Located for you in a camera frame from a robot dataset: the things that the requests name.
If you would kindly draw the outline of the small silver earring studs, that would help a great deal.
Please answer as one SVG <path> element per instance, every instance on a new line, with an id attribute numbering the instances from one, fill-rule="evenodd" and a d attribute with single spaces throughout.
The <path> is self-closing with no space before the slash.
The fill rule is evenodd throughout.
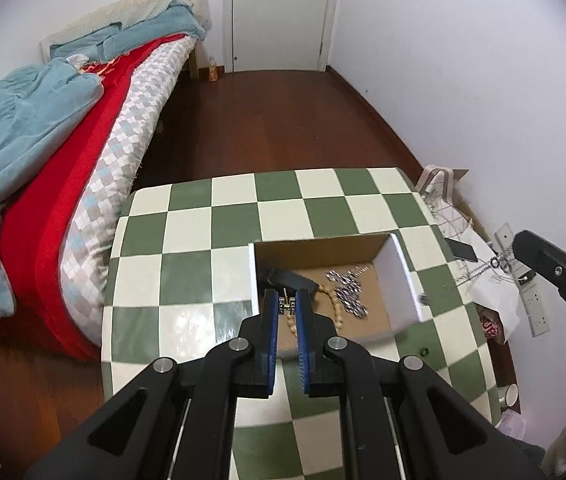
<path id="1" fill-rule="evenodd" d="M 280 312 L 280 315 L 295 315 L 296 299 L 285 297 L 278 298 L 278 312 Z"/>

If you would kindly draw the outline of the black smart band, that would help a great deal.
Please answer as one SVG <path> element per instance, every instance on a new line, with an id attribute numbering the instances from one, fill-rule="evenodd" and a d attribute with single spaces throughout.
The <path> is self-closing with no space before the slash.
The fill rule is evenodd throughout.
<path id="1" fill-rule="evenodd" d="M 298 290 L 304 289 L 310 295 L 313 295 L 318 291 L 319 284 L 292 270 L 273 268 L 261 275 L 259 287 L 261 289 L 275 289 L 280 294 L 283 292 L 296 294 Z"/>

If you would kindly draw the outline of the black charger plug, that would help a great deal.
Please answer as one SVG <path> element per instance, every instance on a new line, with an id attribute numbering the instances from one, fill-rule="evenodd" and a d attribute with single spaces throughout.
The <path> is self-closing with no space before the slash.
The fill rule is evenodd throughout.
<path id="1" fill-rule="evenodd" d="M 528 272 L 518 276 L 517 283 L 519 286 L 525 286 L 536 277 L 536 272 L 529 270 Z"/>

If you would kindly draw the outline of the white patterned cloth pile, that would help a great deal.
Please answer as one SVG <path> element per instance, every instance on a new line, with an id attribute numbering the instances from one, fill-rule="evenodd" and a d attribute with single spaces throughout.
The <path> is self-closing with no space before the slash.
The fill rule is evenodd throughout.
<path id="1" fill-rule="evenodd" d="M 496 311 L 507 342 L 520 322 L 518 288 L 501 269 L 498 253 L 478 234 L 473 220 L 456 206 L 455 183 L 461 174 L 460 170 L 429 165 L 420 174 L 416 190 L 458 265 L 458 288 L 469 296 L 477 311 L 480 307 Z"/>

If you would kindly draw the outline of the white red plastic bag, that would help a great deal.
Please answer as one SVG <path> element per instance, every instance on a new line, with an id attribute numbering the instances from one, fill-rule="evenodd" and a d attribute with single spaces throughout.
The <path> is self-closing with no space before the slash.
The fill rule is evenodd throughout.
<path id="1" fill-rule="evenodd" d="M 478 315 L 484 336 L 493 339 L 497 344 L 504 344 L 504 328 L 496 311 L 480 307 Z"/>

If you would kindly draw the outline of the white cup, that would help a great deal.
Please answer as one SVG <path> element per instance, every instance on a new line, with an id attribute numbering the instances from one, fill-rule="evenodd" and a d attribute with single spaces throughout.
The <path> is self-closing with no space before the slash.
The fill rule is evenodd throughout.
<path id="1" fill-rule="evenodd" d="M 519 390 L 517 384 L 508 384 L 504 386 L 499 386 L 498 388 L 498 400 L 499 407 L 502 411 L 514 408 L 518 402 Z"/>

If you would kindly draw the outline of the white cardboard box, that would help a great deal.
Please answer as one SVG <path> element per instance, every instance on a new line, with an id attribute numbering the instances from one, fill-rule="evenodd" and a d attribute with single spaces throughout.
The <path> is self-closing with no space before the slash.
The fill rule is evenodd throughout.
<path id="1" fill-rule="evenodd" d="M 394 232 L 257 242 L 249 246 L 249 263 L 255 308 L 263 306 L 267 291 L 259 287 L 261 275 L 292 270 L 319 284 L 315 294 L 308 293 L 312 311 L 359 344 L 384 341 L 425 321 L 424 295 Z M 295 315 L 280 315 L 277 354 L 283 359 L 298 354 L 295 322 Z"/>

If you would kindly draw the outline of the green white checkered tablecloth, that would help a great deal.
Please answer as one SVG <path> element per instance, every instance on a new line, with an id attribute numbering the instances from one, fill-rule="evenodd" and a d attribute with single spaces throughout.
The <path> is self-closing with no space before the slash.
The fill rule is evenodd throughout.
<path id="1" fill-rule="evenodd" d="M 249 246 L 394 232 L 425 321 L 368 347 L 418 356 L 488 420 L 500 416 L 479 316 L 422 196 L 396 168 L 238 174 L 142 188 L 123 206 L 105 289 L 102 369 L 113 396 L 160 356 L 185 363 L 252 315 Z"/>

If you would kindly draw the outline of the checkered mattress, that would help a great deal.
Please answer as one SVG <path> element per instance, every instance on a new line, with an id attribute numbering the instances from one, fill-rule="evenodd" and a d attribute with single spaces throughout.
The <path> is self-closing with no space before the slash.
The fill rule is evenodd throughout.
<path id="1" fill-rule="evenodd" d="M 159 115 L 195 46 L 192 36 L 164 38 L 132 70 L 62 243 L 62 303 L 81 335 L 96 346 L 102 343 L 105 287 L 117 222 Z"/>

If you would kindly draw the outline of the red bed sheet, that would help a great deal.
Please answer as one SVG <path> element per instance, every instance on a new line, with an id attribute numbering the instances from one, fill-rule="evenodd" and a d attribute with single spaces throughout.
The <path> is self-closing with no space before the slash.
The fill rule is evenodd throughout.
<path id="1" fill-rule="evenodd" d="M 91 64 L 89 75 L 103 77 L 105 101 L 91 110 L 40 174 L 10 196 L 1 214 L 0 260 L 16 299 L 13 315 L 0 319 L 0 338 L 33 351 L 77 361 L 96 361 L 100 345 L 82 336 L 70 318 L 59 286 L 62 243 L 86 181 L 115 121 L 132 70 L 156 39 L 118 60 Z"/>

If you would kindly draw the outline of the blue blanket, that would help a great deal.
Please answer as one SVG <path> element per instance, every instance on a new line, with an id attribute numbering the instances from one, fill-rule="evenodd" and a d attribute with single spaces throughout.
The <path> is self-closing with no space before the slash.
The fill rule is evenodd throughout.
<path id="1" fill-rule="evenodd" d="M 186 0 L 159 0 L 131 9 L 126 0 L 108 15 L 91 15 L 50 44 L 48 62 L 13 70 L 0 80 L 0 211 L 6 200 L 38 176 L 46 162 L 91 110 L 105 101 L 103 77 L 91 64 L 118 60 L 151 41 L 184 35 L 202 39 L 205 29 Z M 0 260 L 0 318 L 16 299 Z"/>

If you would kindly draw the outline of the orange bottle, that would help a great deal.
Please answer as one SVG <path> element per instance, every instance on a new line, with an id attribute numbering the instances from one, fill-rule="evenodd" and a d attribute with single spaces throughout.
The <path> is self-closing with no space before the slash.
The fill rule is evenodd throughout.
<path id="1" fill-rule="evenodd" d="M 208 80 L 210 82 L 216 82 L 218 78 L 219 78 L 219 72 L 218 72 L 217 61 L 213 56 L 210 56 L 209 64 L 208 64 Z"/>

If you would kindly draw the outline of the white door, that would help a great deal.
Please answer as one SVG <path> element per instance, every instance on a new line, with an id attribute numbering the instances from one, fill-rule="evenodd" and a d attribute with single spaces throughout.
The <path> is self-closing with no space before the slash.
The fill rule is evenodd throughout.
<path id="1" fill-rule="evenodd" d="M 228 73 L 326 70 L 338 0 L 223 0 Z"/>

